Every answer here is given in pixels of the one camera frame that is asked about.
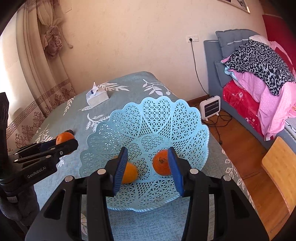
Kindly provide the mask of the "grey blue sofa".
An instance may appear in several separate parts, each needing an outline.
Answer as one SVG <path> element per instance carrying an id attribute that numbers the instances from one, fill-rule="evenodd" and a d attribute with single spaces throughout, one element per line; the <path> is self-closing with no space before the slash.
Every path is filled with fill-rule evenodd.
<path id="1" fill-rule="evenodd" d="M 218 31 L 217 40 L 205 40 L 205 56 L 208 71 L 208 85 L 210 96 L 223 97 L 223 88 L 227 83 L 234 84 L 232 77 L 225 74 L 225 65 L 222 60 L 223 53 L 231 54 L 238 46 L 245 43 L 250 36 L 256 35 L 257 32 L 248 29 L 233 29 Z M 250 131 L 260 143 L 268 150 L 273 141 L 264 141 L 262 132 L 257 132 L 250 123 L 244 119 L 235 108 L 231 107 L 226 101 L 221 101 L 221 107 L 227 113 L 231 114 L 241 125 Z"/>

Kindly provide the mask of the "white electric heater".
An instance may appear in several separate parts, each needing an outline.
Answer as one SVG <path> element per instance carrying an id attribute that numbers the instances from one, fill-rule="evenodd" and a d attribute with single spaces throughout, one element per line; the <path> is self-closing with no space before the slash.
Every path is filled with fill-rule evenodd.
<path id="1" fill-rule="evenodd" d="M 199 111 L 201 113 L 201 119 L 208 121 L 214 115 L 219 115 L 221 110 L 221 98 L 220 96 L 213 96 L 207 100 L 201 101 L 199 104 Z"/>

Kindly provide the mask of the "orange mandarin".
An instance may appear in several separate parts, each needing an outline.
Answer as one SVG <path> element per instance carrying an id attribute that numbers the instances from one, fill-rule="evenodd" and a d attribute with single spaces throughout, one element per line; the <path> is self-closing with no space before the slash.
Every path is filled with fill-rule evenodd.
<path id="1" fill-rule="evenodd" d="M 171 170 L 168 163 L 168 150 L 164 149 L 159 151 L 152 160 L 152 166 L 156 173 L 162 176 L 168 176 L 171 174 Z"/>
<path id="2" fill-rule="evenodd" d="M 125 154 L 112 159 L 108 169 L 109 174 L 112 176 L 114 186 L 132 183 L 137 180 L 138 177 L 136 166 L 127 160 Z"/>
<path id="3" fill-rule="evenodd" d="M 65 145 L 61 146 L 62 143 L 67 142 L 68 140 L 75 139 L 74 135 L 70 132 L 62 132 L 61 134 L 57 135 L 56 137 L 56 146 L 59 148 L 65 147 Z M 70 150 L 74 150 L 75 145 L 67 145 Z"/>

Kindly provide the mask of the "beige patterned curtain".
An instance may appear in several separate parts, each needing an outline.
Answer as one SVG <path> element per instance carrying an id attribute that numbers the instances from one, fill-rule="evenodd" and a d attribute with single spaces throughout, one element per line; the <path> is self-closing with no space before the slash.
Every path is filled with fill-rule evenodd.
<path id="1" fill-rule="evenodd" d="M 30 143 L 46 117 L 75 96 L 59 56 L 67 44 L 59 1 L 26 1 L 1 34 L 1 92 L 9 100 L 8 151 Z"/>

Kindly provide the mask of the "red floral blanket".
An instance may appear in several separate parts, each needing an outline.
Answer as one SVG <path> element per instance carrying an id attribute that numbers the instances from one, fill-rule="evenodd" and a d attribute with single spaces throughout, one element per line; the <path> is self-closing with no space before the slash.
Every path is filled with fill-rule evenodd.
<path id="1" fill-rule="evenodd" d="M 231 80 L 223 87 L 223 100 L 233 107 L 263 137 L 257 115 L 259 103 L 245 89 L 239 87 L 234 80 Z"/>

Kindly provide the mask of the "light blue plastic fruit basket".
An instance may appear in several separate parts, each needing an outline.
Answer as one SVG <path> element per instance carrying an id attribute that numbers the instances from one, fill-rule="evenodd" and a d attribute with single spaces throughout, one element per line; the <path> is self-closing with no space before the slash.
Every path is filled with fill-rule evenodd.
<path id="1" fill-rule="evenodd" d="M 121 186 L 107 199 L 112 210 L 145 212 L 178 198 L 173 178 L 161 176 L 152 167 L 153 157 L 173 147 L 180 158 L 202 169 L 208 159 L 209 129 L 201 122 L 200 112 L 182 99 L 171 101 L 162 96 L 147 97 L 141 103 L 130 102 L 115 110 L 87 138 L 88 148 L 81 155 L 80 175 L 89 176 L 128 150 L 128 161 L 137 167 L 138 178 Z"/>

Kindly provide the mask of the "wooden chair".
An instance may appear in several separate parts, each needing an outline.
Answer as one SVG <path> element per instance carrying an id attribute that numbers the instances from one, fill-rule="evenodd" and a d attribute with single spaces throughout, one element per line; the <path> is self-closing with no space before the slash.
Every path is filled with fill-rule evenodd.
<path id="1" fill-rule="evenodd" d="M 281 193 L 289 213 L 295 208 L 295 153 L 289 145 L 277 137 L 263 157 L 261 165 Z"/>

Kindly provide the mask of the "tissue box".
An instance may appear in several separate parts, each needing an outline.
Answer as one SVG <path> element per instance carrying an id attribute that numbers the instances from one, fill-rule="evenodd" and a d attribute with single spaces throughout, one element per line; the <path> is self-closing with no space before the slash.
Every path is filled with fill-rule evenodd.
<path id="1" fill-rule="evenodd" d="M 86 102 L 91 108 L 108 100 L 108 94 L 105 89 L 98 87 L 95 82 L 93 82 L 93 87 L 86 93 Z"/>

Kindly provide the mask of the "framed wall picture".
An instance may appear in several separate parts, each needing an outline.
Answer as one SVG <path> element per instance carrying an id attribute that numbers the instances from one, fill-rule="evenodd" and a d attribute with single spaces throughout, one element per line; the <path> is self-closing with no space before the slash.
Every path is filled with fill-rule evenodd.
<path id="1" fill-rule="evenodd" d="M 239 8 L 247 13 L 250 13 L 249 6 L 245 0 L 218 0 L 229 5 L 232 5 L 236 8 Z"/>

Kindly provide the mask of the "leopard print cloth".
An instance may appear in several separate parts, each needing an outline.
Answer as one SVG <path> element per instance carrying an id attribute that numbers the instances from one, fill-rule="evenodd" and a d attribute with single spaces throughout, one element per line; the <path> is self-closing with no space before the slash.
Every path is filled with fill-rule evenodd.
<path id="1" fill-rule="evenodd" d="M 239 73 L 252 73 L 261 79 L 272 95 L 278 96 L 283 85 L 295 82 L 285 61 L 268 45 L 249 40 L 240 45 L 224 64 Z"/>

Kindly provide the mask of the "pink blanket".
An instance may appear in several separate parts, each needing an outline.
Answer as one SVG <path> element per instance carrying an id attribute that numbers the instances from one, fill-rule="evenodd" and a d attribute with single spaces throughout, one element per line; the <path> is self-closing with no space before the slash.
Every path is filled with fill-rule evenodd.
<path id="1" fill-rule="evenodd" d="M 287 52 L 276 41 L 269 41 L 261 35 L 253 35 L 248 40 L 254 40 L 268 45 L 276 51 L 288 65 L 295 76 L 295 68 Z M 283 85 L 278 96 L 269 91 L 266 84 L 252 73 L 239 73 L 225 65 L 224 72 L 230 75 L 234 82 L 245 89 L 252 98 L 259 103 L 258 117 L 265 141 L 272 140 L 285 127 L 288 118 L 295 118 L 295 82 L 287 82 Z"/>

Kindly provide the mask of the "white wall socket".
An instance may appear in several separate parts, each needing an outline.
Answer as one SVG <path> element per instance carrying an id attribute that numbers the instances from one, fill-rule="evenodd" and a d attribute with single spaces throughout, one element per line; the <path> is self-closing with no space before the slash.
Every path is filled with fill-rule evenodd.
<path id="1" fill-rule="evenodd" d="M 188 43 L 190 42 L 199 42 L 199 37 L 198 35 L 187 35 L 186 40 Z"/>

